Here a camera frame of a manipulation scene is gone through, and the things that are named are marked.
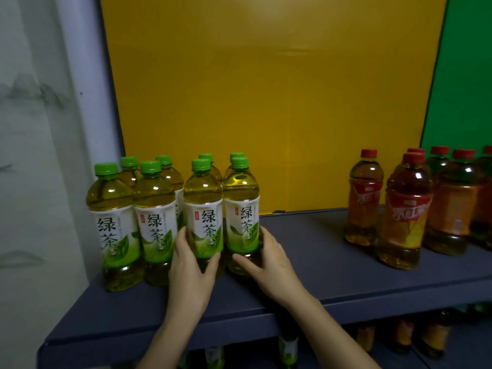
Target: yellow panel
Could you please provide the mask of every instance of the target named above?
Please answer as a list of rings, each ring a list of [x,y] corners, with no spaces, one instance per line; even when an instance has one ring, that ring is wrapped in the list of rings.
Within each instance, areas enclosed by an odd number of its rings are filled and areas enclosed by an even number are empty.
[[[244,151],[261,213],[346,207],[418,147],[446,0],[101,0],[127,155]]]

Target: green wall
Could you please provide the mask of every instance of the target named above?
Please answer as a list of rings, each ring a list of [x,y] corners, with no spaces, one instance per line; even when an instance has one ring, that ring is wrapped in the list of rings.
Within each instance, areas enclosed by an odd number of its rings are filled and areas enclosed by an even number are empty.
[[[492,145],[492,0],[448,0],[422,147]]]

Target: red bottle cap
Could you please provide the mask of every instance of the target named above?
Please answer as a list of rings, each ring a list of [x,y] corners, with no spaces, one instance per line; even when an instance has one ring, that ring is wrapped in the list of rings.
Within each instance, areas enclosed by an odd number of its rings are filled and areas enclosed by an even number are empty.
[[[406,152],[403,154],[402,163],[404,164],[424,164],[426,155],[420,152]]]
[[[426,150],[422,148],[408,148],[406,152],[419,152],[421,154],[425,154]]]
[[[449,146],[433,146],[430,153],[434,155],[448,155]]]
[[[475,157],[475,150],[473,149],[454,149],[454,159],[473,159]]]
[[[362,149],[361,158],[376,158],[377,149]]]

